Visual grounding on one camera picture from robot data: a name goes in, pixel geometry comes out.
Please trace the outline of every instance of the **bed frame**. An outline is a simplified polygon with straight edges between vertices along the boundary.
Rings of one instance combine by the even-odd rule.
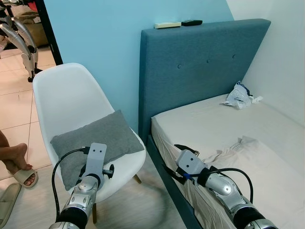
[[[245,76],[270,21],[251,19],[143,30],[140,54],[139,136],[188,229],[202,229],[151,136],[151,117],[230,93]]]

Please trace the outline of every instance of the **blue upholstered headboard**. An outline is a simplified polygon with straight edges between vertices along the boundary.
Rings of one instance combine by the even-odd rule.
[[[230,93],[242,80],[270,21],[251,19],[143,30],[140,54],[139,136],[151,117]]]

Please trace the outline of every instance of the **blue wall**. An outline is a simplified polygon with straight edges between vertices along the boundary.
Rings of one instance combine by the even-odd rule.
[[[233,20],[226,0],[44,2],[63,62],[83,64],[136,132],[141,30],[165,21]]]

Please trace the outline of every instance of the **person's foot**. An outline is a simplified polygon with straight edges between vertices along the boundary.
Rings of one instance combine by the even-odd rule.
[[[20,170],[20,168],[18,168],[18,167],[16,166],[16,164],[14,164],[14,162],[11,161],[11,160],[4,160],[3,162],[4,162],[5,166],[6,166],[6,169],[7,169],[12,175],[14,175],[15,173],[17,173],[17,172]],[[34,182],[34,180],[35,180],[35,174],[32,174],[32,175],[24,182],[24,184],[27,185],[27,186],[30,186],[30,185]]]
[[[29,166],[24,159],[28,146],[25,143],[20,143],[19,145],[12,146],[11,148],[14,148],[11,159],[14,164],[22,170],[31,169],[31,166]]]

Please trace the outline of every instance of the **tiled floor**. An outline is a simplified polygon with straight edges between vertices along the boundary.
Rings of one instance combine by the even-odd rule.
[[[32,83],[28,82],[20,50],[0,53],[0,130],[10,145],[24,142],[28,145],[26,160],[35,169],[51,164],[41,137]],[[38,67],[55,66],[48,47],[39,48]],[[0,162],[0,180],[11,177]]]
[[[49,228],[55,222],[55,202],[51,188],[53,167],[47,155],[39,126],[32,84],[18,50],[8,50],[0,59],[0,130],[11,145],[28,144],[27,162],[37,169],[37,185],[22,188],[4,229]],[[40,49],[38,66],[54,66],[50,50]],[[142,184],[130,180],[118,192],[97,204],[96,224],[90,217],[86,229],[185,229],[166,188],[146,155],[137,173]],[[0,196],[9,184],[15,183],[0,162]],[[60,208],[69,198],[58,177],[55,181]]]

